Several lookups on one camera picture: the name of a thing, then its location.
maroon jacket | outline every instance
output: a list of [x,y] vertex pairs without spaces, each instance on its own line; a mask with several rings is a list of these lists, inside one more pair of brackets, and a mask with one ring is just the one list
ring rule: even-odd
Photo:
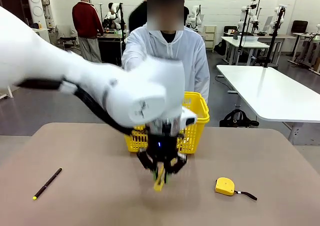
[[97,11],[89,3],[76,4],[72,9],[72,19],[79,37],[96,38],[98,31],[102,35],[104,33]]

white hoodie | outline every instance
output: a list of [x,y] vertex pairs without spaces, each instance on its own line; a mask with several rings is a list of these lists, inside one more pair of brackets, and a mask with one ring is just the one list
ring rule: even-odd
[[177,31],[174,40],[167,43],[160,31],[148,31],[147,25],[130,33],[122,56],[122,66],[131,70],[151,55],[174,58],[183,62],[185,91],[199,92],[208,102],[210,73],[206,47],[202,37],[185,27]]

yellow plastic basket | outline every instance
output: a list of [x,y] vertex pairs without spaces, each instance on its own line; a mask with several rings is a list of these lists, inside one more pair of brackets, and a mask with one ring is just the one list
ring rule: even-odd
[[[197,150],[205,124],[210,121],[209,109],[204,98],[198,92],[185,92],[183,105],[197,114],[198,119],[196,124],[181,131],[184,133],[184,139],[178,140],[177,148],[181,153],[192,154]],[[143,130],[144,126],[135,129]],[[124,138],[130,152],[138,152],[139,148],[148,146],[148,136],[141,132],[133,131],[131,136],[124,136]]]

marker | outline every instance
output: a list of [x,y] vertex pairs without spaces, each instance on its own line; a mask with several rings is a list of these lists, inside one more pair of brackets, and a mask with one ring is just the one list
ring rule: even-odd
[[58,176],[58,174],[62,171],[62,167],[58,169],[57,172],[54,173],[54,175],[48,180],[48,182],[45,183],[45,185],[35,194],[33,197],[34,200],[36,200],[42,193],[43,191],[52,183],[52,181]]

electrical box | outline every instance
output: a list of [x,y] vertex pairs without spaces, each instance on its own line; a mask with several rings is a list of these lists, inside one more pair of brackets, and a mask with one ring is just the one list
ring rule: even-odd
[[53,29],[53,28],[56,27],[56,26],[55,26],[55,23],[54,23],[54,21],[53,21],[52,19],[46,19],[46,20],[45,20],[45,23],[46,23],[46,27],[47,27],[48,29]]

